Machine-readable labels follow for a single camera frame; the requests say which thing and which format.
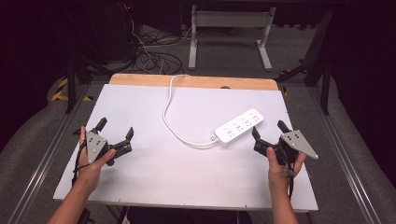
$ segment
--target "power cord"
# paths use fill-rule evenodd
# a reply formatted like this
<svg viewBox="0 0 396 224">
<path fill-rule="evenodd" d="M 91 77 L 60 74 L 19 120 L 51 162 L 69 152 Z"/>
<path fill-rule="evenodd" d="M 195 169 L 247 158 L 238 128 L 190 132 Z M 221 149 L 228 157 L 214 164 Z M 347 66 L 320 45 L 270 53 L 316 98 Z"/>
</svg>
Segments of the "power cord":
<svg viewBox="0 0 396 224">
<path fill-rule="evenodd" d="M 197 148 L 207 148 L 212 146 L 213 144 L 217 143 L 219 141 L 218 138 L 214 139 L 213 141 L 206 143 L 206 144 L 197 144 L 197 143 L 193 143 L 190 141 L 185 140 L 184 138 L 182 138 L 180 135 L 178 135 L 175 130 L 170 126 L 170 124 L 168 123 L 168 121 L 166 120 L 166 110 L 168 109 L 171 100 L 172 100 L 172 84 L 173 81 L 176 77 L 188 77 L 189 75 L 175 75 L 172 77 L 170 83 L 169 83 L 169 97 L 168 97 L 168 101 L 166 102 L 165 108 L 163 109 L 163 122 L 165 123 L 165 125 L 168 127 L 168 129 L 175 135 L 176 138 L 178 138 L 180 141 L 182 141 L 183 143 L 191 146 L 191 147 L 197 147 Z"/>
</svg>

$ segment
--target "black cable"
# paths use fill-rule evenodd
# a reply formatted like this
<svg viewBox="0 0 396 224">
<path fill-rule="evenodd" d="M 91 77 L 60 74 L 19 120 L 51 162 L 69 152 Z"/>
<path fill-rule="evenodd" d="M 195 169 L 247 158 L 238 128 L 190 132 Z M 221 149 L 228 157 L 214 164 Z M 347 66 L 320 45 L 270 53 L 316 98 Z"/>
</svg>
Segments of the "black cable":
<svg viewBox="0 0 396 224">
<path fill-rule="evenodd" d="M 82 149 L 85 147 L 85 146 L 87 146 L 87 141 L 86 140 L 84 140 L 84 142 L 81 144 L 81 146 L 79 146 L 79 149 L 78 149 L 78 153 L 77 153 L 77 156 L 76 156 L 76 163 L 75 163 L 75 169 L 74 169 L 74 171 L 73 171 L 73 173 L 74 173 L 74 176 L 73 176 L 73 179 L 72 179 L 72 187 L 74 186 L 74 184 L 76 183 L 76 180 L 77 180 L 77 177 L 78 177 L 78 162 L 79 162 L 79 156 L 81 155 L 81 151 L 82 151 Z"/>
</svg>

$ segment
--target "power strip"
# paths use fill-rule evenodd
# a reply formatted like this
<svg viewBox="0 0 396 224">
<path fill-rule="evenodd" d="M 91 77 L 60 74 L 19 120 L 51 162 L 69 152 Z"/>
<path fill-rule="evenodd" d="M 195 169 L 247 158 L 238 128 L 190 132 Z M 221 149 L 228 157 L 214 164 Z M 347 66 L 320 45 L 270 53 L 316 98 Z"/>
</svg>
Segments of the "power strip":
<svg viewBox="0 0 396 224">
<path fill-rule="evenodd" d="M 219 126 L 212 135 L 212 139 L 219 139 L 222 147 L 230 145 L 247 132 L 251 131 L 254 126 L 262 124 L 264 117 L 256 109 L 249 109 L 247 112 Z"/>
</svg>

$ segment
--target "metal frame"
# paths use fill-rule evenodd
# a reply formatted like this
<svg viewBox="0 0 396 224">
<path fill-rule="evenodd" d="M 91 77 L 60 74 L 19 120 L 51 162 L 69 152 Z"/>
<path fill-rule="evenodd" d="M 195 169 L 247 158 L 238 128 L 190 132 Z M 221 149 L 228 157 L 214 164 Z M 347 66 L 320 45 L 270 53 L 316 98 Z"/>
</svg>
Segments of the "metal frame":
<svg viewBox="0 0 396 224">
<path fill-rule="evenodd" d="M 262 63 L 266 71 L 272 71 L 272 65 L 268 58 L 265 44 L 270 33 L 272 21 L 275 16 L 275 7 L 271 7 L 269 12 L 222 12 L 222 11 L 196 11 L 196 6 L 192 6 L 191 11 L 191 44 L 189 69 L 194 70 L 196 65 L 196 54 L 198 40 L 196 38 L 196 28 L 201 27 L 264 27 L 262 39 L 257 40 L 257 47 L 262 56 Z"/>
</svg>

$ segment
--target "human hand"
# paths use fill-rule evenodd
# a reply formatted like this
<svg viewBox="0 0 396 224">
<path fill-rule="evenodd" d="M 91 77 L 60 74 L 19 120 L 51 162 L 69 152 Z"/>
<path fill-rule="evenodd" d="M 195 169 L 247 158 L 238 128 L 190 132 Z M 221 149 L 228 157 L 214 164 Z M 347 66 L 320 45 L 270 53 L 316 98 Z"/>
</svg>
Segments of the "human hand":
<svg viewBox="0 0 396 224">
<path fill-rule="evenodd" d="M 286 173 L 287 167 L 277 163 L 275 151 L 271 147 L 267 148 L 267 157 L 270 164 L 270 168 L 268 170 L 268 180 L 271 193 L 288 194 L 290 178 L 288 178 Z M 305 157 L 306 155 L 302 152 L 298 155 L 297 160 L 294 163 L 295 175 L 300 172 Z"/>
<path fill-rule="evenodd" d="M 81 145 L 85 139 L 85 127 L 81 127 L 81 135 L 79 138 L 79 144 Z M 88 154 L 87 147 L 84 147 L 81 150 L 81 155 L 78 161 L 78 179 L 75 183 L 75 186 L 78 188 L 82 188 L 87 191 L 87 193 L 91 194 L 99 184 L 99 177 L 101 173 L 101 168 L 111 160 L 116 154 L 115 149 L 110 149 L 105 155 L 99 158 L 91 165 L 88 164 Z"/>
</svg>

